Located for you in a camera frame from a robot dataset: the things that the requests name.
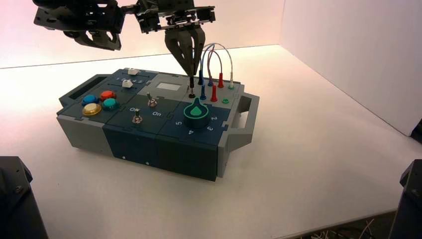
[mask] red button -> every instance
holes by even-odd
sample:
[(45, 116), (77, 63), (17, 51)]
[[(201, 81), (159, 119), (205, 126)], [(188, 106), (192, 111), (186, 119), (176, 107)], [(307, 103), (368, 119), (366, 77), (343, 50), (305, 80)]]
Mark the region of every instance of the red button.
[(110, 99), (110, 98), (116, 99), (116, 93), (114, 93), (113, 91), (104, 91), (100, 95), (101, 101), (105, 101), (105, 100)]

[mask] round push button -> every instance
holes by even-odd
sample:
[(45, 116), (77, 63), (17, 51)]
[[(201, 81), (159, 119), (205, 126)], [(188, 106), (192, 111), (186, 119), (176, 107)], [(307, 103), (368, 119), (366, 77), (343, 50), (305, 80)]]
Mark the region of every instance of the round push button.
[(203, 105), (196, 97), (194, 102), (183, 110), (185, 124), (189, 128), (203, 128), (210, 122), (210, 112), (208, 107)]
[(90, 103), (90, 104), (87, 104), (82, 109), (82, 114), (85, 116), (93, 116), (93, 115), (98, 114), (100, 111), (101, 111), (101, 106), (99, 104)]
[(98, 103), (98, 99), (94, 95), (86, 95), (82, 99), (82, 106), (86, 106), (87, 104), (91, 104), (91, 103)]
[(115, 99), (116, 98), (116, 93), (114, 93), (113, 91), (104, 91), (100, 95), (101, 101), (105, 101), (105, 100), (110, 99), (110, 98), (114, 98)]
[(116, 99), (110, 98), (110, 99), (106, 99), (103, 102), (103, 108), (105, 111), (112, 111), (114, 109), (117, 109), (119, 107), (119, 103), (117, 102)]

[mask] blue button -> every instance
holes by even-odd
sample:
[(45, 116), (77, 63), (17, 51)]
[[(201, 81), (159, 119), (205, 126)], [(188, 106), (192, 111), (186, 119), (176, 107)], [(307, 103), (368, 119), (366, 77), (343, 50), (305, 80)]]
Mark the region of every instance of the blue button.
[(86, 106), (91, 103), (98, 103), (98, 99), (94, 95), (86, 95), (82, 100), (82, 106)]

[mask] robot mount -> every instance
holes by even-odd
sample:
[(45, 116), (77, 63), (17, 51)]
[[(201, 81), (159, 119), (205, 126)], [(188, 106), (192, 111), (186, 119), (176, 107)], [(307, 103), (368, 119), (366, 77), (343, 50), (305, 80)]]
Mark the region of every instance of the robot mount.
[[(138, 0), (122, 7), (115, 0), (33, 2), (38, 6), (36, 25), (61, 30), (81, 45), (107, 50), (120, 50), (124, 18), (133, 14), (142, 33), (166, 31), (166, 46), (188, 76), (196, 74), (204, 48), (201, 24), (215, 21), (214, 6), (195, 7), (193, 0)], [(166, 18), (166, 26), (160, 17)]]

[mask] rotary knob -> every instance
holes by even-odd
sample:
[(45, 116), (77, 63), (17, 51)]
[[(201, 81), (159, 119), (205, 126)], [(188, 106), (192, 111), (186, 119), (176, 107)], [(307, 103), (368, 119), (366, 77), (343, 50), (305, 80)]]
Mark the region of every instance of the rotary knob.
[(185, 115), (185, 125), (189, 128), (203, 128), (211, 120), (208, 107), (201, 103), (199, 97), (185, 107), (183, 114)]

